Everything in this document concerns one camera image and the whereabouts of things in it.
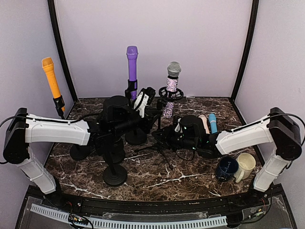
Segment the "black tripod shock-mount stand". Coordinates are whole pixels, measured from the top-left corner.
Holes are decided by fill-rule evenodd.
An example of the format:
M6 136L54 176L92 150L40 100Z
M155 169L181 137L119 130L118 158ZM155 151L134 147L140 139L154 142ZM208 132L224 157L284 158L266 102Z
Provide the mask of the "black tripod shock-mount stand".
M156 113L156 117L154 118L154 121L158 120L158 126L155 131L151 133L151 135L154 137L156 143L152 146L136 149L135 153L143 151L143 150L157 150L159 153L163 155L166 162L169 165L170 169L173 169L173 166L170 164L168 158L164 154L164 150L171 149L169 143L166 141L166 136L163 131L167 130L167 127L164 127L161 129L161 118L172 117L173 113L173 106L175 101L179 101L183 99L184 93L182 90L177 88L176 86L174 89L168 89L166 86L159 89L159 96L160 98L157 100L157 106L154 109L150 109L149 112Z

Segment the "black stand of purple microphone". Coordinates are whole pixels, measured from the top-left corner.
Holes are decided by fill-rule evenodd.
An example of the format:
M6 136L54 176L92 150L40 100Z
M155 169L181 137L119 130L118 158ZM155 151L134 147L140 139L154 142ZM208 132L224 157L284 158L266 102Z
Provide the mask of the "black stand of purple microphone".
M128 80L128 87L125 90L125 97L128 99L128 104L131 107L132 101L136 99L137 96L137 80ZM147 141L147 134L141 129L134 129L125 134L125 140L130 145L140 145Z

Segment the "beige microphone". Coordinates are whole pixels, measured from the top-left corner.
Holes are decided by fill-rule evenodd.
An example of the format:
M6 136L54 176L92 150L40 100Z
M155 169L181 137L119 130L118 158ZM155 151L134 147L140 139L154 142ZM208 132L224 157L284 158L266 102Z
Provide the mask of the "beige microphone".
M204 129L205 129L205 132L207 134L210 134L210 131L209 131L209 127L208 127L208 123L207 123L207 118L205 117L205 115L199 115L199 118L202 120L202 123L203 123L203 126L204 126Z

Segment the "glitter silver-head microphone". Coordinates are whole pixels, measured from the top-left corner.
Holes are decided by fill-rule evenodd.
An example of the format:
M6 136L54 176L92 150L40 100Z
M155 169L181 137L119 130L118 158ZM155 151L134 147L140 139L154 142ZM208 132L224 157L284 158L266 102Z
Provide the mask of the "glitter silver-head microphone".
M167 98L172 98L173 94L177 91L178 78L182 68L178 62L170 62L167 67L168 77L167 77ZM174 103L167 101L165 109L163 111L163 116L166 118L171 118L173 114Z

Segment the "blue microphone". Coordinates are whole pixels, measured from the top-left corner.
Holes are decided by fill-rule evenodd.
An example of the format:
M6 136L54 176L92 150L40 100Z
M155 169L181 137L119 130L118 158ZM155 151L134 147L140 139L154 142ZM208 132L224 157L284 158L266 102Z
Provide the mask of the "blue microphone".
M214 113L209 114L208 116L208 120L210 123L210 128L211 128L211 133L217 133L218 129L217 129L217 122L216 122L216 116Z

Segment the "black stand of blue microphone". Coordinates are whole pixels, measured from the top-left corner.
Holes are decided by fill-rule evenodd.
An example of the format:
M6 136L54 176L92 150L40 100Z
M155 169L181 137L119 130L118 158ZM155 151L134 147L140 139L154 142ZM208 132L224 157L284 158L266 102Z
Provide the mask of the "black stand of blue microphone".
M105 153L105 156L108 163L103 172L104 182L111 187L121 186L127 180L127 170L120 164L113 164L109 151Z

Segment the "purple microphone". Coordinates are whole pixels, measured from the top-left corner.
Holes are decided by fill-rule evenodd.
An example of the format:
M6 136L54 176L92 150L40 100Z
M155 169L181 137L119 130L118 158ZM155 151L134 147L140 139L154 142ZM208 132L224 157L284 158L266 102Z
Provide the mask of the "purple microphone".
M135 100L137 96L137 58L138 49L136 46L127 47L127 59L128 59L128 90L131 93L131 99Z

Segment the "black stand of orange microphone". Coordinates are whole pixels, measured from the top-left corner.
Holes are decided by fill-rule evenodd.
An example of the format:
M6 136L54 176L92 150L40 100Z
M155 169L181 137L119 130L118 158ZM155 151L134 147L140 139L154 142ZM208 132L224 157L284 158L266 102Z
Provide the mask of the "black stand of orange microphone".
M53 98L56 111L61 119L64 118L64 100L63 97L60 95L58 98ZM89 146L79 146L79 145L72 145L70 149L70 156L73 160L81 161L84 160L87 156L91 154L91 149Z

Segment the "orange microphone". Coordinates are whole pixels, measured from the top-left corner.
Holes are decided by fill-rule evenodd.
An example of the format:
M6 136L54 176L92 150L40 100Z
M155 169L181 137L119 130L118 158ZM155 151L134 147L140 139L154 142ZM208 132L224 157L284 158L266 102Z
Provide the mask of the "orange microphone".
M65 104L61 95L57 79L54 71L54 64L51 57L44 58L42 60L42 68L47 76L47 80L53 95L53 99L57 102L56 105L62 112L65 111Z

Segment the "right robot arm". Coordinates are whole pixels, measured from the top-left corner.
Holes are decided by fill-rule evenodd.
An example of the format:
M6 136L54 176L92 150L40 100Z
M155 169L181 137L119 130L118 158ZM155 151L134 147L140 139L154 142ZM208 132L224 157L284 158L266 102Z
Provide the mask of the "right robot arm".
M231 130L206 133L199 117L178 117L172 125L152 132L162 147L176 151L187 149L208 159L220 158L233 151L264 143L274 143L272 156L254 177L253 189L243 197L243 203L253 207L268 190L271 183L290 162L300 157L305 139L293 120L294 114L284 113L278 107L261 119Z

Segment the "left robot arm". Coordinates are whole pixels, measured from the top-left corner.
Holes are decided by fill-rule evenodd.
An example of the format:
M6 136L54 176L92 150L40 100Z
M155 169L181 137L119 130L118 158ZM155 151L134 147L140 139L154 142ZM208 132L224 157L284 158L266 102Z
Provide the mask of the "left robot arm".
M20 108L7 128L3 157L7 163L15 164L34 182L40 190L49 195L49 201L57 208L67 204L67 197L61 193L58 180L51 175L30 149L35 142L54 142L72 144L72 151L90 154L91 148L101 151L108 164L103 172L104 182L118 187L127 180L124 167L113 163L115 142L122 135L141 129L148 134L155 121L162 115L160 108L150 106L152 100L140 95L133 104L124 96L106 99L103 109L96 118L86 121L62 120L39 117Z

